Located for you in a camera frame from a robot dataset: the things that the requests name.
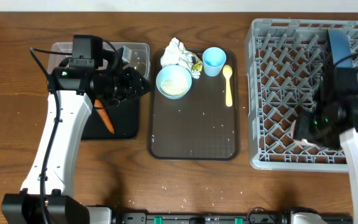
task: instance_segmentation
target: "white plastic basket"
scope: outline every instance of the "white plastic basket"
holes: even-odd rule
[[[358,52],[358,21],[256,19],[248,31],[250,163],[255,169],[347,172],[343,151],[301,147],[290,138],[300,110],[314,108],[326,62],[327,29],[342,30]],[[353,61],[358,69],[358,57]]]

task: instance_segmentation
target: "white wall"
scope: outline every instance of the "white wall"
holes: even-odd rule
[[[0,11],[358,12],[358,0],[0,0]]]

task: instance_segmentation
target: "light blue cup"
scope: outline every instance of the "light blue cup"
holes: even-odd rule
[[[226,54],[217,47],[210,47],[203,53],[203,68],[207,76],[215,77],[226,62]]]
[[[161,85],[162,82],[167,79],[171,80],[173,83],[175,82],[186,83],[187,91],[179,96],[170,96],[166,94],[164,91],[162,91]],[[162,95],[164,95],[165,97],[171,100],[177,100],[182,98],[189,91],[191,87],[191,83],[192,81],[191,81],[190,72],[179,65],[166,66],[165,68],[161,69],[161,71],[158,73],[155,79],[155,86],[157,87],[157,89],[162,93]]]

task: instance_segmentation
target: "yellow spoon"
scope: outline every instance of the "yellow spoon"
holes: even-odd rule
[[[223,76],[226,78],[226,106],[233,105],[233,99],[231,97],[231,89],[230,89],[230,77],[233,74],[233,70],[230,65],[223,66]]]

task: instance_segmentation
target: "black tray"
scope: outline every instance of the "black tray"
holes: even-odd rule
[[[205,50],[189,49],[202,58]],[[162,69],[158,51],[152,61],[151,81]],[[225,103],[226,80],[222,72],[209,77],[201,72],[193,79],[189,92],[178,100],[164,97],[155,87],[150,101],[150,129],[147,148],[157,159],[219,160],[233,159],[239,152],[239,108],[236,56],[225,50],[233,106]]]

